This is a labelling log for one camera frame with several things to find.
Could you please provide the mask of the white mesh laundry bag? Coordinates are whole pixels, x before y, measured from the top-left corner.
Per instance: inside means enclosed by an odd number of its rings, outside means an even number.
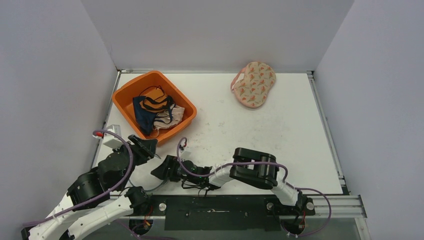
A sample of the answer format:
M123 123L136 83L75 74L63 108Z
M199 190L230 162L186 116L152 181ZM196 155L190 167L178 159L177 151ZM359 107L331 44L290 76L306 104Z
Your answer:
M129 180L128 181L129 182L129 184L132 186L132 187L135 187L136 185L131 181L131 180ZM167 180L163 180L159 185L157 185L157 186L155 186L154 188L151 188L151 189L145 189L144 191L146 192L146 193L149 193L149 192L154 192L155 190L157 190L157 189L159 189L159 188L161 188L162 186L164 186L165 184L167 184Z

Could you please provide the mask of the navy blue bra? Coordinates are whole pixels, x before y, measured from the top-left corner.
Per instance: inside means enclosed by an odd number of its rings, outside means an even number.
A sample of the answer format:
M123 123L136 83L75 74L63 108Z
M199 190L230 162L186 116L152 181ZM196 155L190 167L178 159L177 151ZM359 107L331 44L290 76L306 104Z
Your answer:
M132 103L133 103L135 121L140 131L145 136L149 136L153 131L154 120L157 114L142 108L141 103L144 99L145 99L144 96L136 96L132 98Z

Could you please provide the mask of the orange plastic tub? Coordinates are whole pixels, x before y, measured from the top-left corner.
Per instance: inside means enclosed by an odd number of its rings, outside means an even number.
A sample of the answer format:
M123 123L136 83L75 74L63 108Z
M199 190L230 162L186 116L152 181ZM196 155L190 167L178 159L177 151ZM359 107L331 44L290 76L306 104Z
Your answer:
M142 133L136 122L133 98L145 96L157 87L161 87L165 94L171 96L177 106L184 108L182 121L177 126L159 131L156 139L158 140L158 145L161 146L188 127L197 115L197 109L194 104L163 73L153 70L137 76L123 86L118 87L112 94L111 99L135 133L140 138L150 139L150 136Z

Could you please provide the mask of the floral padded bra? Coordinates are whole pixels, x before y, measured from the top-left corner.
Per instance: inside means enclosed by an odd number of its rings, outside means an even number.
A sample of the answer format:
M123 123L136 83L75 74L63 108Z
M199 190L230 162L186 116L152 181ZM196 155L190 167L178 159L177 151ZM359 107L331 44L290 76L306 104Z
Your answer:
M244 106L256 109L267 100L276 82L276 73L268 64L253 61L242 68L230 84L230 90Z

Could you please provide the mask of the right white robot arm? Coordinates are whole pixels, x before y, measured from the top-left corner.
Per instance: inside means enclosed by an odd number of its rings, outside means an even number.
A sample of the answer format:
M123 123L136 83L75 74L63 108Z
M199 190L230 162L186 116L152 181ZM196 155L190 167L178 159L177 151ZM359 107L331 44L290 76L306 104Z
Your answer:
M179 155L168 155L150 173L163 181L180 182L183 189L206 192L218 190L226 183L237 180L260 190L271 191L275 199L269 200L266 207L276 214L313 216L316 213L312 198L287 183L286 174L278 177L280 167L274 155L238 147L232 159L232 162L216 167L202 167L190 160L182 160Z

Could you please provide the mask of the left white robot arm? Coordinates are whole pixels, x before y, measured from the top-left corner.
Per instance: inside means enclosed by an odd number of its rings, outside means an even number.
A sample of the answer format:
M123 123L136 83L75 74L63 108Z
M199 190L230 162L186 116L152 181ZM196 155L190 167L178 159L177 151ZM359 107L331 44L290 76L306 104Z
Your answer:
M94 131L93 136L111 136L117 146L75 180L45 219L25 223L23 240L82 240L120 217L141 216L150 210L151 200L144 188L126 185L136 166L155 157L158 140L132 134L125 141L108 130Z

